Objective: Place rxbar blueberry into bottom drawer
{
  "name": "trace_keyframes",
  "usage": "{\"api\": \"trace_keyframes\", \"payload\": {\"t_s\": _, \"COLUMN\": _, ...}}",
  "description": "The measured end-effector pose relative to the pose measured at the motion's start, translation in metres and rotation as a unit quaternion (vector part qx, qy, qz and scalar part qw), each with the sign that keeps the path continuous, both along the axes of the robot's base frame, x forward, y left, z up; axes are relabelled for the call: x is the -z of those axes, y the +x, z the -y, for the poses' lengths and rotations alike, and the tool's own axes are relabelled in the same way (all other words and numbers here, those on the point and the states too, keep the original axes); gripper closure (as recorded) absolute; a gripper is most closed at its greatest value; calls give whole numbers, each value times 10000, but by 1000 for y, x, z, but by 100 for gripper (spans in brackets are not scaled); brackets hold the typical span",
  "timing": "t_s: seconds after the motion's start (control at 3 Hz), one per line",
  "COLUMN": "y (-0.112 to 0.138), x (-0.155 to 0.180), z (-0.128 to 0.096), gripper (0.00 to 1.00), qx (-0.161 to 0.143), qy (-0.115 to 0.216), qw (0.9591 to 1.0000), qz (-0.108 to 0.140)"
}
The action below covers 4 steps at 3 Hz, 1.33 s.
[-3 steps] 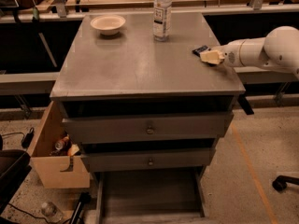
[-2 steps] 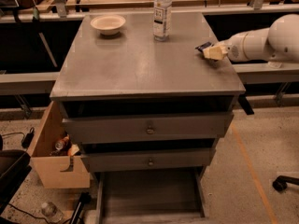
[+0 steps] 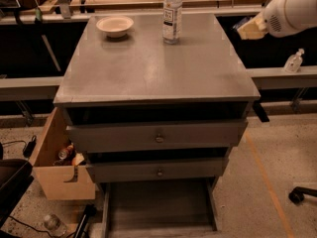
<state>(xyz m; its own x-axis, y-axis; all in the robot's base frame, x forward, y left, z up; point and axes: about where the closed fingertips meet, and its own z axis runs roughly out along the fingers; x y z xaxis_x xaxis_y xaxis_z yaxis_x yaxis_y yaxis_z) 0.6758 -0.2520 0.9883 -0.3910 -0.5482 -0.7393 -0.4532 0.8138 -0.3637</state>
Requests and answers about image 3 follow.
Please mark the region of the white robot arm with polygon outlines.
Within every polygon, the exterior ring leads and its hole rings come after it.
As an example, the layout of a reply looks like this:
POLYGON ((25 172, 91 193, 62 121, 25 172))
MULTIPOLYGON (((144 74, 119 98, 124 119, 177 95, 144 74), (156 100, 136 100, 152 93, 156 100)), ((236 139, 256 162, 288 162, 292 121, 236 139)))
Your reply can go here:
POLYGON ((283 38, 316 27, 317 0, 271 0, 237 32, 242 40, 258 40, 266 34, 283 38))

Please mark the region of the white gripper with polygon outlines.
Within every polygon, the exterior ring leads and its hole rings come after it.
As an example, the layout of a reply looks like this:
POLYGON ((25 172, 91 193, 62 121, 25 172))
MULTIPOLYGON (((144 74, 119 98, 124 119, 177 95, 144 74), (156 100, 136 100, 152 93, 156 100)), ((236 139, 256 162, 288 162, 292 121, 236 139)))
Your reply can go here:
POLYGON ((242 40, 259 40, 267 32, 277 38, 294 35, 297 33, 296 15, 294 0, 271 0, 264 12, 259 12, 249 22, 238 28, 238 34, 242 40))

